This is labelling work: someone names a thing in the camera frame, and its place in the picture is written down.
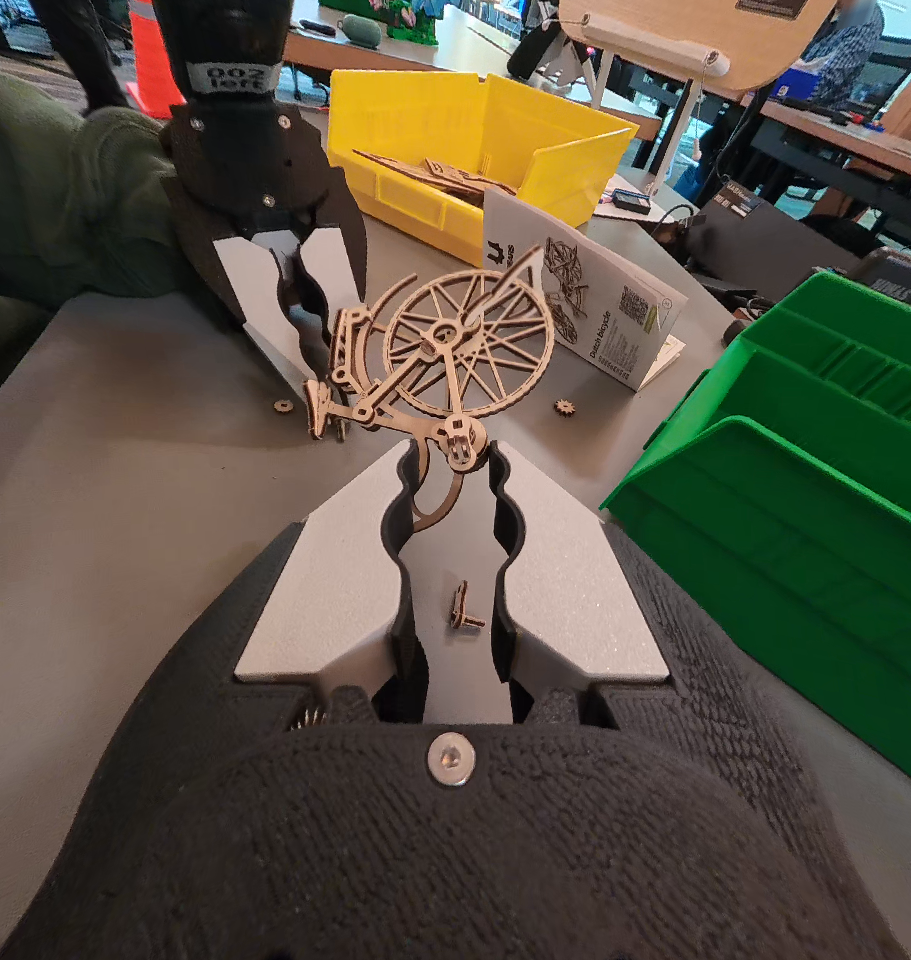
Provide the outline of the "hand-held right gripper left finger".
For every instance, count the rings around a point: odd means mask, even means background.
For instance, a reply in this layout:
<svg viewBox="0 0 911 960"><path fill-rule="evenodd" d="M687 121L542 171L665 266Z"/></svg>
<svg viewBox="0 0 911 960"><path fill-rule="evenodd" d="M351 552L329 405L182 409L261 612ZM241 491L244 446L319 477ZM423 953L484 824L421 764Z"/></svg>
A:
<svg viewBox="0 0 911 960"><path fill-rule="evenodd" d="M356 687L390 722L423 720L429 666L401 558L419 479L418 446L401 441L299 525L236 680L307 685L322 700Z"/></svg>

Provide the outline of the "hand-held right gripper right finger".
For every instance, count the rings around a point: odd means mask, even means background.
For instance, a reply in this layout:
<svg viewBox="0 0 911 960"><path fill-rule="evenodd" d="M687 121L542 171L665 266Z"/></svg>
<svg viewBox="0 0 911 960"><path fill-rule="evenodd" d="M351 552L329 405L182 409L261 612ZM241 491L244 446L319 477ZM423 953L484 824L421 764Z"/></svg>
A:
<svg viewBox="0 0 911 960"><path fill-rule="evenodd" d="M507 443L488 464L506 553L491 649L513 721L552 690L664 686L670 668L599 515Z"/></svg>

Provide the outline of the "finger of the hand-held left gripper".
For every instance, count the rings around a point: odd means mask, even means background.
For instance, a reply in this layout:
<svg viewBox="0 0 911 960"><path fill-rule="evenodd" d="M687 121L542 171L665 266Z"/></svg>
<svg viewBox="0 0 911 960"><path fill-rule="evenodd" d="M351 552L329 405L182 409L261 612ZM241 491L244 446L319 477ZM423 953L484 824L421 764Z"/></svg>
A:
<svg viewBox="0 0 911 960"><path fill-rule="evenodd" d="M326 373L304 353L302 336L283 306L280 291L294 275L300 240L292 232L261 232L253 239L230 236L212 246L242 311L243 330L283 381L302 393L309 381L325 382Z"/></svg>
<svg viewBox="0 0 911 960"><path fill-rule="evenodd" d="M337 226L318 227L294 254L294 299L300 352L309 371L324 379L338 315L364 299Z"/></svg>

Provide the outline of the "wooden bicycle model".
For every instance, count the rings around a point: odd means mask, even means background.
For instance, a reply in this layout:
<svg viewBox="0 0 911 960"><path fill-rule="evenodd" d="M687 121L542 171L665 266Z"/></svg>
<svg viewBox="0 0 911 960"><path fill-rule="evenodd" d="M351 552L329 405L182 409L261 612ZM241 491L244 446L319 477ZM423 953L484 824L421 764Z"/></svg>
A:
<svg viewBox="0 0 911 960"><path fill-rule="evenodd" d="M373 306L338 311L328 370L304 384L309 434L336 422L414 439L415 490L437 450L451 473L433 511L411 503L414 531L442 522L466 476L486 465L485 419L520 403L545 376L556 340L543 289L544 248L531 247L506 271L445 274L403 296L413 274Z"/></svg>

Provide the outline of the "person's left forearm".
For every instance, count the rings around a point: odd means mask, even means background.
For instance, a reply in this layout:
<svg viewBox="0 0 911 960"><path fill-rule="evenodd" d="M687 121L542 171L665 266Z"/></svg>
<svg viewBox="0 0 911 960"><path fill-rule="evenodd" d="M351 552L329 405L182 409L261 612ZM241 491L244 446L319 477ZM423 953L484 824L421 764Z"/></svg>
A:
<svg viewBox="0 0 911 960"><path fill-rule="evenodd" d="M82 117L0 74L0 296L49 310L86 292L205 300L174 229L162 132L125 107Z"/></svg>

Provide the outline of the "small wooden part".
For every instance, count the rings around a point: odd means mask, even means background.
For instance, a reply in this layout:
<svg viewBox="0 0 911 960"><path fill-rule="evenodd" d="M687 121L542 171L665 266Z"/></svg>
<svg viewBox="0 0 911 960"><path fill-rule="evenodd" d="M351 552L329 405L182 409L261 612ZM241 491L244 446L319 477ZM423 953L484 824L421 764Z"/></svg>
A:
<svg viewBox="0 0 911 960"><path fill-rule="evenodd" d="M462 580L457 585L451 603L449 625L452 630L470 629L481 631L486 628L486 620L471 614L466 607L469 584Z"/></svg>

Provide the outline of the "orange traffic cone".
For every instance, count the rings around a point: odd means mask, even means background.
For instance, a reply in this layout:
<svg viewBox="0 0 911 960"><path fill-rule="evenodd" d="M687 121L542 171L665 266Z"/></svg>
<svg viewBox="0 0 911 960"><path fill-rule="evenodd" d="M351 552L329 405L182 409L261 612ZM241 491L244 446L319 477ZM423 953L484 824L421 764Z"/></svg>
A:
<svg viewBox="0 0 911 960"><path fill-rule="evenodd" d="M152 2L130 1L128 12L133 37L136 80L126 90L137 108L158 121L172 118L173 107L185 103L170 65Z"/></svg>

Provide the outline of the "wooden part sheets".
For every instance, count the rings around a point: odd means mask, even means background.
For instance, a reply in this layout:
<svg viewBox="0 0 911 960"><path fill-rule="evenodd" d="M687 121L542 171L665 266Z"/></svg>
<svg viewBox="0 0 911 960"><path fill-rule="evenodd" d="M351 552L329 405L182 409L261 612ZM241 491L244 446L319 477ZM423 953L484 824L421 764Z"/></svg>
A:
<svg viewBox="0 0 911 960"><path fill-rule="evenodd" d="M420 164L412 164L365 150L353 150L353 153L479 209L484 206L488 191L512 198L518 196L517 189L508 184L441 161L426 158Z"/></svg>

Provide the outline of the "yellow plastic bin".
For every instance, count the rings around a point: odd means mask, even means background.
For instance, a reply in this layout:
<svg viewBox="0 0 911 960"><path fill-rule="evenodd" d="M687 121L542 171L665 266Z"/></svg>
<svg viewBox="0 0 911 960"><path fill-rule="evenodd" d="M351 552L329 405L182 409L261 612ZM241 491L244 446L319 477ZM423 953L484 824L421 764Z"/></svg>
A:
<svg viewBox="0 0 911 960"><path fill-rule="evenodd" d="M343 168L358 207L473 267L483 265L483 211L369 155L481 175L577 228L594 215L638 131L615 115L493 75L331 75L329 162Z"/></svg>

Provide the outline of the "green plastic bin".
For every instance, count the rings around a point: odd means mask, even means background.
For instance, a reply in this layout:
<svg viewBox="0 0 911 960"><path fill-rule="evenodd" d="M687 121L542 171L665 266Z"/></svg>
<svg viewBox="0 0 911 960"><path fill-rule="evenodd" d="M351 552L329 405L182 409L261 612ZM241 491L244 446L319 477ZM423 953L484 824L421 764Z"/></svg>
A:
<svg viewBox="0 0 911 960"><path fill-rule="evenodd" d="M911 777L911 306L807 279L603 508L747 654Z"/></svg>

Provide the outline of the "green plant model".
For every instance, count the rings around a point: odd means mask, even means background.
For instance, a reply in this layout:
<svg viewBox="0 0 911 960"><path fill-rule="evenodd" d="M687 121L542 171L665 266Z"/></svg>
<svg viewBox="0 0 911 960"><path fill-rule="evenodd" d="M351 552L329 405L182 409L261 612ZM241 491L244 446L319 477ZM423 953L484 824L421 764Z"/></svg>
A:
<svg viewBox="0 0 911 960"><path fill-rule="evenodd" d="M319 1L321 7L381 22L392 40L437 47L436 23L453 1Z"/></svg>

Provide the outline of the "white instruction booklet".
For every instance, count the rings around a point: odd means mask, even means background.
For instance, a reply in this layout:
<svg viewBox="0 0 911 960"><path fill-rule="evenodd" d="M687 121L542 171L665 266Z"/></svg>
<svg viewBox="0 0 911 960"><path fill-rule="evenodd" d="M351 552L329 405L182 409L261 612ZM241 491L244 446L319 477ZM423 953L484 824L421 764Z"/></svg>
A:
<svg viewBox="0 0 911 960"><path fill-rule="evenodd" d="M639 392L673 339L689 298L549 213L497 190L483 201L483 266L507 272L541 250L538 288L557 338Z"/></svg>

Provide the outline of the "black case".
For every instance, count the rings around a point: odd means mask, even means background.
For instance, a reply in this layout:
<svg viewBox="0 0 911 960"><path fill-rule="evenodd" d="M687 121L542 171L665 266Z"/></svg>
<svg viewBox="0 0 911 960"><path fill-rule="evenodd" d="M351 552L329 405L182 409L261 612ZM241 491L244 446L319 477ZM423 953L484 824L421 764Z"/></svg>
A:
<svg viewBox="0 0 911 960"><path fill-rule="evenodd" d="M772 299L814 271L844 273L860 263L853 253L735 182L722 186L689 228L690 257L719 280Z"/></svg>

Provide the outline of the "curved wooden board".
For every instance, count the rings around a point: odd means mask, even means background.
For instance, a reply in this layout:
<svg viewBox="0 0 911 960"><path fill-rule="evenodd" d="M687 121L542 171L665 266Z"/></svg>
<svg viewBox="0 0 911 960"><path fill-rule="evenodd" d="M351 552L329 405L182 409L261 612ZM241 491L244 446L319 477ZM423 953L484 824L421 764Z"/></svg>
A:
<svg viewBox="0 0 911 960"><path fill-rule="evenodd" d="M562 1L572 40L718 94L759 90L800 57L834 1Z"/></svg>

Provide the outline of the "dark printed box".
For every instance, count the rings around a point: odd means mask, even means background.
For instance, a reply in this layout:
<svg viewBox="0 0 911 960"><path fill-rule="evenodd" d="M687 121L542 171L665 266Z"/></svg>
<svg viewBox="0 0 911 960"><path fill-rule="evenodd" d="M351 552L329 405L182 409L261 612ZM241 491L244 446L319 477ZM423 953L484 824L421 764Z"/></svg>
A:
<svg viewBox="0 0 911 960"><path fill-rule="evenodd" d="M911 254L884 246L863 258L847 278L894 301L911 306Z"/></svg>

